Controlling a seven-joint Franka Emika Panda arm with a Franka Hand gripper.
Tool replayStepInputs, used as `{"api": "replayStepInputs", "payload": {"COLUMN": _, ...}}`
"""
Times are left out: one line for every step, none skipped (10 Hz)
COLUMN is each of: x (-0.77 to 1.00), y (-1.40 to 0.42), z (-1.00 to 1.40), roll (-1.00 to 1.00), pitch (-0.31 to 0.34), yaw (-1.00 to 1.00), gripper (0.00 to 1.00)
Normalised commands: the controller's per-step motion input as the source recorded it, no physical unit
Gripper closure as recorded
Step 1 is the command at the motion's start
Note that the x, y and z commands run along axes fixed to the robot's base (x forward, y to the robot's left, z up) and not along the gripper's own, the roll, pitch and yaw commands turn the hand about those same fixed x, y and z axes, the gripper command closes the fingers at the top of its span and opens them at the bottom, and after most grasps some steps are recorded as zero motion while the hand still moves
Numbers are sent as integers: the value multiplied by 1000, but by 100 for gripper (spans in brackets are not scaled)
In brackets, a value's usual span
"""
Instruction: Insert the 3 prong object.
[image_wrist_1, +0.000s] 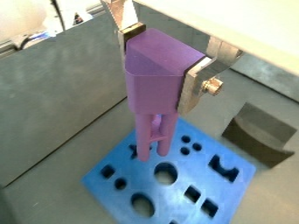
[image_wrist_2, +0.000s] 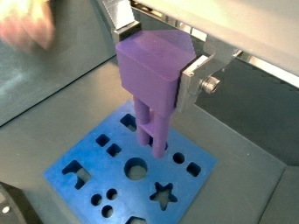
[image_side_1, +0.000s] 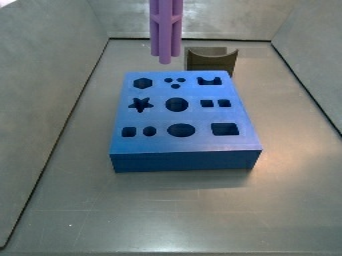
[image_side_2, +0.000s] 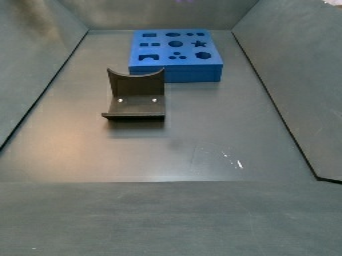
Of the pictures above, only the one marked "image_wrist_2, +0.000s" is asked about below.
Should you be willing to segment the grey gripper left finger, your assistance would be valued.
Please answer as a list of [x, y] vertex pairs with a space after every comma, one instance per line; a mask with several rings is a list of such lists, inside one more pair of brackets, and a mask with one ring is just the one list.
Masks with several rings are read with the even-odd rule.
[[115, 43], [142, 30], [130, 0], [98, 0], [98, 6]]

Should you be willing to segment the blurred human hand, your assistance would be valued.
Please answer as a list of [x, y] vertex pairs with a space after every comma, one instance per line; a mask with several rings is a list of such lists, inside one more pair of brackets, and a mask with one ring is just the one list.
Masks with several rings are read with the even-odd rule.
[[0, 40], [15, 50], [48, 49], [55, 34], [51, 0], [0, 0]]

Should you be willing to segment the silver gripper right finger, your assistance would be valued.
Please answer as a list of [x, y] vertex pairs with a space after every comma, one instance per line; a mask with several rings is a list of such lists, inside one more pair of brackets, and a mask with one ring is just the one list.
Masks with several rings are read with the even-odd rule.
[[176, 96], [176, 110], [180, 113], [196, 102], [200, 92], [211, 95], [216, 91], [220, 81], [214, 74], [231, 62], [238, 48], [218, 39], [207, 39], [203, 51], [204, 54], [182, 70]]

